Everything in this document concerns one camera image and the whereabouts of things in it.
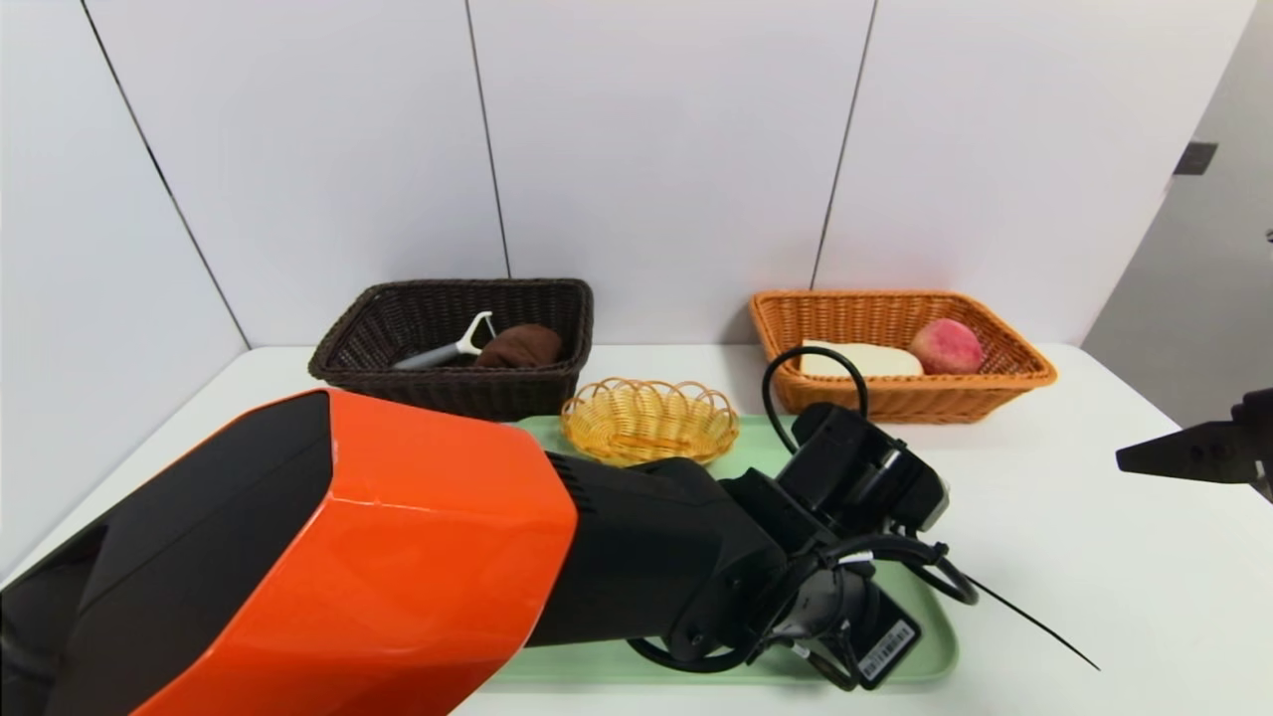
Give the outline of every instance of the white wall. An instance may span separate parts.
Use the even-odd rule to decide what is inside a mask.
[[[365,287],[507,275],[463,0],[89,0],[253,345]]]
[[[1083,348],[1183,424],[1273,386],[1273,1],[1256,4],[1176,177]]]
[[[0,18],[4,572],[244,345],[80,5]]]
[[[817,288],[967,292],[1078,343],[1253,0],[881,0]]]
[[[754,340],[808,288],[871,0],[472,0],[514,276],[598,343]]]

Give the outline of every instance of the white table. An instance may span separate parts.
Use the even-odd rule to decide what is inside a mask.
[[[946,604],[960,662],[924,687],[490,685],[458,713],[1273,712],[1273,506],[1241,485],[1119,473],[1116,448],[1176,426],[1077,348],[1041,349],[1060,372],[1057,385],[975,426],[889,429],[950,484],[951,507],[928,536],[1104,671],[985,598]],[[317,385],[306,373],[309,354],[241,355],[14,573],[236,415]],[[761,413],[763,367],[759,347],[596,347],[582,380],[696,380],[740,413]],[[1216,406],[1217,418],[1226,408]]]

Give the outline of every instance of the peach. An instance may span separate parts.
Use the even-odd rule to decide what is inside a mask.
[[[937,319],[915,334],[910,352],[919,358],[924,373],[975,373],[985,353],[973,329],[951,319]]]

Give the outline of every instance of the wire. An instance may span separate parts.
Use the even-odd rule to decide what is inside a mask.
[[[752,651],[752,648],[735,648],[733,651],[717,656],[682,661],[645,640],[628,640],[628,646],[633,647],[633,651],[645,659],[649,659],[659,666],[675,669],[677,671],[689,671],[691,674],[718,674],[721,671],[728,671],[735,666],[741,666]]]
[[[835,543],[825,548],[822,554],[826,559],[839,561],[840,557],[867,549],[875,553],[876,559],[901,562],[933,589],[956,601],[969,605],[978,603],[976,587],[946,558],[948,548],[942,543],[931,545],[914,536],[869,534]],[[938,578],[928,567],[936,567],[946,580]]]
[[[894,525],[894,530],[896,531],[897,529],[900,529],[900,525]],[[910,539],[915,539],[915,530],[913,527],[908,527],[906,533],[908,533],[908,536]],[[939,591],[939,592],[942,592],[942,594],[945,594],[947,596],[951,596],[953,599],[959,599],[957,596],[952,595],[948,591],[951,589],[951,586],[945,580],[937,578],[928,569],[925,569],[923,567],[915,567],[914,564],[909,564],[909,563],[906,564],[906,568],[910,569],[911,573],[914,573],[920,580],[924,580],[925,582],[928,582],[928,585],[932,586],[933,589],[936,589],[937,591]],[[1060,634],[1058,634],[1051,627],[1049,627],[1048,624],[1044,624],[1039,619],[1035,619],[1034,617],[1031,617],[1025,609],[1021,609],[1016,604],[1012,604],[1006,598],[1003,598],[999,594],[997,594],[994,590],[987,587],[981,582],[974,580],[973,577],[970,577],[970,576],[967,576],[967,575],[965,575],[962,572],[960,573],[960,578],[965,580],[967,584],[970,584],[974,587],[984,591],[985,594],[993,596],[999,604],[1002,604],[1002,605],[1007,606],[1008,609],[1016,612],[1017,614],[1020,614],[1021,617],[1023,617],[1027,622],[1030,622],[1031,624],[1034,624],[1034,626],[1039,627],[1040,629],[1043,629],[1048,636],[1050,636],[1051,638],[1057,640],[1058,642],[1062,643],[1062,646],[1064,646],[1069,651],[1073,651],[1080,659],[1082,659],[1083,661],[1086,661],[1087,664],[1090,664],[1092,669],[1096,669],[1097,671],[1101,670],[1101,668],[1097,666],[1095,661],[1092,661],[1091,659],[1088,659],[1087,655],[1085,655],[1082,651],[1078,651],[1078,648],[1074,645],[1072,645],[1068,641],[1066,641],[1066,638],[1062,637]]]
[[[1049,634],[1049,636],[1050,636],[1051,638],[1054,638],[1054,640],[1059,641],[1059,642],[1060,642],[1060,643],[1062,643],[1062,645],[1063,645],[1063,646],[1064,646],[1066,648],[1068,648],[1069,651],[1073,651],[1074,654],[1077,654],[1077,655],[1078,655],[1078,657],[1080,657],[1080,659],[1082,659],[1083,661],[1087,661],[1087,664],[1090,664],[1092,669],[1096,669],[1097,671],[1100,671],[1100,670],[1101,670],[1101,668],[1100,668],[1100,666],[1097,666],[1095,661],[1092,661],[1091,659],[1088,659],[1088,657],[1087,657],[1087,656],[1086,656],[1086,655],[1085,655],[1085,654],[1082,652],[1082,651],[1078,651],[1078,648],[1076,648],[1076,647],[1074,647],[1074,645],[1072,645],[1072,643],[1069,643],[1068,641],[1066,641],[1066,640],[1064,640],[1064,637],[1062,637],[1060,634],[1058,634],[1057,632],[1054,632],[1054,631],[1053,631],[1051,628],[1049,628],[1049,627],[1048,627],[1048,624],[1044,624],[1044,623],[1043,623],[1043,622],[1040,622],[1039,619],[1035,619],[1035,618],[1034,618],[1034,617],[1031,617],[1030,614],[1026,614],[1026,612],[1025,612],[1023,609],[1021,609],[1021,608],[1020,608],[1020,606],[1017,606],[1016,604],[1012,604],[1012,603],[1011,603],[1011,601],[1008,601],[1007,599],[1003,599],[1002,596],[999,596],[999,595],[994,594],[994,591],[993,591],[993,590],[990,590],[989,587],[987,587],[987,586],[985,586],[985,585],[983,585],[981,582],[979,582],[979,581],[974,580],[973,577],[969,577],[967,575],[965,575],[965,576],[964,576],[964,578],[966,578],[967,581],[970,581],[970,582],[973,582],[974,585],[976,585],[976,587],[978,587],[979,590],[981,590],[981,591],[984,591],[985,594],[988,594],[988,595],[993,596],[994,599],[999,600],[999,604],[1002,604],[1002,605],[1007,606],[1008,609],[1011,609],[1011,610],[1016,612],[1017,614],[1020,614],[1020,615],[1025,617],[1025,618],[1026,618],[1026,620],[1027,620],[1027,622],[1030,622],[1031,624],[1034,624],[1034,626],[1039,627],[1039,628],[1040,628],[1040,629],[1043,629],[1044,632],[1048,632],[1048,634]]]
[[[770,395],[769,385],[773,382],[774,373],[778,368],[797,355],[825,355],[840,366],[844,366],[844,369],[847,369],[849,376],[853,377],[853,385],[858,390],[858,414],[866,419],[869,409],[867,380],[862,377],[862,371],[858,371],[858,367],[853,364],[853,361],[849,361],[830,348],[822,348],[821,345],[797,345],[796,348],[779,353],[777,358],[769,362],[769,366],[765,367],[765,375],[760,378],[760,399],[765,404],[765,415],[769,418],[769,424],[773,426],[774,432],[778,433],[778,440],[783,441],[783,447],[792,454],[796,452],[797,445],[791,436],[787,434],[787,429],[783,428],[783,424],[778,420],[778,410],[774,409],[774,396]]]

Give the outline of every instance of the barcode label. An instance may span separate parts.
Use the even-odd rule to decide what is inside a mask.
[[[876,674],[882,671],[885,666],[892,662],[901,647],[910,643],[910,640],[915,638],[915,629],[910,628],[910,624],[905,622],[897,622],[892,626],[889,632],[876,642],[871,651],[867,652],[866,659],[863,659],[858,665],[862,668],[862,675],[869,680],[875,680]]]

